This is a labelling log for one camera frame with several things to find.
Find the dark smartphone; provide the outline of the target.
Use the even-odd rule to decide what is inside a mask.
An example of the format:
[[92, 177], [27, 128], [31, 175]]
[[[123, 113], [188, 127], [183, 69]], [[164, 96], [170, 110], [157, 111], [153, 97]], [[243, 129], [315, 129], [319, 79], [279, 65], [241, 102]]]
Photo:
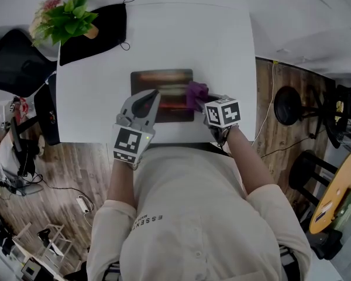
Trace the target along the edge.
[[315, 222], [319, 221], [328, 211], [329, 209], [333, 206], [333, 202], [330, 201], [329, 203], [325, 204], [322, 208], [321, 208], [321, 212], [317, 215]]

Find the white power strip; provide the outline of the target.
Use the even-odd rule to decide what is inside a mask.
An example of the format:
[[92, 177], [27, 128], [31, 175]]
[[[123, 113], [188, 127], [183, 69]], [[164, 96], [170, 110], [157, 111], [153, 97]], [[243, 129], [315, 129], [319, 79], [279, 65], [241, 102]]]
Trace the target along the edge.
[[76, 198], [76, 201], [83, 213], [90, 212], [90, 208], [87, 206], [85, 200], [82, 197]]

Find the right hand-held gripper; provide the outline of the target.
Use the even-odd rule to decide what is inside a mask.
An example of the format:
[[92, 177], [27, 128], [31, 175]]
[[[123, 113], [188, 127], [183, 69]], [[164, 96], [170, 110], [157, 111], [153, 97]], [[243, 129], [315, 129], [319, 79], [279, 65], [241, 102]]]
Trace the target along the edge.
[[193, 110], [205, 113], [210, 126], [232, 126], [240, 121], [239, 102], [227, 95], [209, 94], [206, 98], [195, 97]]

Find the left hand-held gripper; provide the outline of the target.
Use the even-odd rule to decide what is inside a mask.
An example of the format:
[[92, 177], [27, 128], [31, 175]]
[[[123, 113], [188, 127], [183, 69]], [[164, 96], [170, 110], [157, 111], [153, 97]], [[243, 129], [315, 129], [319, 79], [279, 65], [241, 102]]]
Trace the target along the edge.
[[145, 90], [129, 97], [113, 125], [113, 158], [137, 168], [152, 141], [160, 105], [158, 90]]

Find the black floor fan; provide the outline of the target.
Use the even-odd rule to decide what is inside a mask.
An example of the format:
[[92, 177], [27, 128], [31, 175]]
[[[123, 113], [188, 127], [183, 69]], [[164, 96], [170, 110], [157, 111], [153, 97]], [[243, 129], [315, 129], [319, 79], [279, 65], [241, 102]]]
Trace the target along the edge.
[[[329, 99], [334, 114], [332, 126], [334, 134], [346, 150], [351, 153], [351, 87], [338, 85], [330, 91], [319, 94], [323, 102], [324, 97]], [[290, 126], [300, 120], [302, 106], [301, 97], [295, 88], [284, 86], [278, 90], [274, 98], [274, 114], [279, 123]]]

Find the green plant in pink vase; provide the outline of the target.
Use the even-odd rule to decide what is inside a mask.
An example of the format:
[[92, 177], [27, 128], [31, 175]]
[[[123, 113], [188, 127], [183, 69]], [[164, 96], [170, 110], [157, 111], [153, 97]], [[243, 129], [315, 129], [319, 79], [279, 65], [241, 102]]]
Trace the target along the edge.
[[93, 39], [98, 28], [93, 24], [97, 13], [87, 11], [88, 0], [46, 0], [29, 26], [32, 43], [37, 46], [48, 39], [52, 44], [65, 44], [73, 37], [86, 36]]

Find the purple cloth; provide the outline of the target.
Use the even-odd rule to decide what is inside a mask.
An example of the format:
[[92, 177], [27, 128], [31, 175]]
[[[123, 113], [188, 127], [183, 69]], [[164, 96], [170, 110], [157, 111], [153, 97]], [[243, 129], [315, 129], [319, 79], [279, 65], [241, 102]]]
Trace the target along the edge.
[[194, 98], [206, 98], [208, 100], [209, 88], [204, 83], [190, 81], [186, 89], [186, 106], [188, 109], [193, 110]]

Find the black mesh office chair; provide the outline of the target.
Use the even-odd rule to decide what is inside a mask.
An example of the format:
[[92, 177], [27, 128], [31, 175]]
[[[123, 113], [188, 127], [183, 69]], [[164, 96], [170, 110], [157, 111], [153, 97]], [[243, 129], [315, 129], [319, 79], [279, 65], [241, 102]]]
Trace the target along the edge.
[[35, 95], [36, 115], [19, 125], [16, 119], [11, 119], [11, 132], [18, 151], [22, 150], [20, 135], [35, 123], [39, 124], [48, 145], [60, 143], [58, 119], [56, 124], [49, 121], [50, 111], [54, 111], [57, 118], [56, 80], [49, 85], [45, 83], [56, 68], [57, 63], [32, 46], [21, 30], [10, 30], [0, 40], [0, 90], [22, 98]]

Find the person's left forearm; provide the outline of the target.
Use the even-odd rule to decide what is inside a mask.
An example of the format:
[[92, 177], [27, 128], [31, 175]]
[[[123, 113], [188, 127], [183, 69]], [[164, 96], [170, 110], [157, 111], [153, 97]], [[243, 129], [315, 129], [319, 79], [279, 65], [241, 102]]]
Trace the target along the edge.
[[133, 169], [126, 162], [114, 160], [106, 199], [120, 201], [137, 208], [134, 195]]

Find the round wooden table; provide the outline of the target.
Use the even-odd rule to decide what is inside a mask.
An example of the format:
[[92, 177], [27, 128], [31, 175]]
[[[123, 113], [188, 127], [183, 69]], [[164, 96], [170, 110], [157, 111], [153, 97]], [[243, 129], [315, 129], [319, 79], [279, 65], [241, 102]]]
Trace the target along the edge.
[[[328, 181], [317, 174], [315, 172], [317, 166], [332, 173], [333, 179]], [[321, 183], [326, 187], [322, 198], [316, 198], [305, 188], [305, 185], [311, 179], [316, 180], [318, 183]], [[338, 207], [338, 204], [343, 198], [346, 190], [348, 188], [351, 189], [351, 154], [344, 160], [342, 165], [337, 168], [315, 156], [312, 151], [306, 150], [296, 158], [292, 165], [288, 183], [292, 189], [297, 190], [315, 206], [314, 214], [309, 223], [309, 231], [312, 234], [317, 234], [332, 223], [335, 218], [334, 212]], [[333, 202], [333, 206], [319, 221], [315, 222], [317, 215], [321, 212], [321, 208], [330, 201]]]

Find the green bag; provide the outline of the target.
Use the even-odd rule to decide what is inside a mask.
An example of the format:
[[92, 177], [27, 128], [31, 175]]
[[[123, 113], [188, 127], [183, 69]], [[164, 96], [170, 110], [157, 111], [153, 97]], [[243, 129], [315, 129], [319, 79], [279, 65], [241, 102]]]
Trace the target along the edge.
[[334, 212], [335, 219], [342, 218], [351, 205], [351, 189], [348, 188]]

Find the wooden stool frame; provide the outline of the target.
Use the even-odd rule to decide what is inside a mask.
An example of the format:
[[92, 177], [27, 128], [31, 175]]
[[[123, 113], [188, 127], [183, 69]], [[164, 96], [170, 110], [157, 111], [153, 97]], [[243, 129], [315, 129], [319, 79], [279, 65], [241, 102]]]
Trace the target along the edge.
[[73, 246], [73, 240], [67, 239], [62, 233], [64, 227], [65, 225], [48, 223], [42, 230], [37, 231], [36, 236], [40, 241], [40, 246], [36, 252], [34, 252], [35, 248], [26, 249], [22, 242], [22, 238], [31, 234], [33, 230], [31, 222], [27, 223], [12, 240], [25, 257], [60, 268]]

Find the person's right forearm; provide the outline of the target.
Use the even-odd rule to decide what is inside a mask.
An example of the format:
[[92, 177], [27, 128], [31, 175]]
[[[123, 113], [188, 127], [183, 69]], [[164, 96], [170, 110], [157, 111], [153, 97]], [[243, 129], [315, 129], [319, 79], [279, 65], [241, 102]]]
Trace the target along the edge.
[[237, 125], [230, 128], [227, 143], [247, 194], [275, 183], [269, 169]]

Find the person's cream shirt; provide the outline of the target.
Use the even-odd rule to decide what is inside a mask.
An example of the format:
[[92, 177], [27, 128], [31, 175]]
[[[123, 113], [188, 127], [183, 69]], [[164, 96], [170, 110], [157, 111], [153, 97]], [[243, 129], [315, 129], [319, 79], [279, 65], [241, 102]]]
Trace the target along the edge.
[[137, 206], [117, 199], [97, 211], [88, 281], [283, 281], [280, 250], [305, 280], [312, 252], [275, 184], [244, 194], [234, 161], [188, 148], [154, 148], [134, 176]]

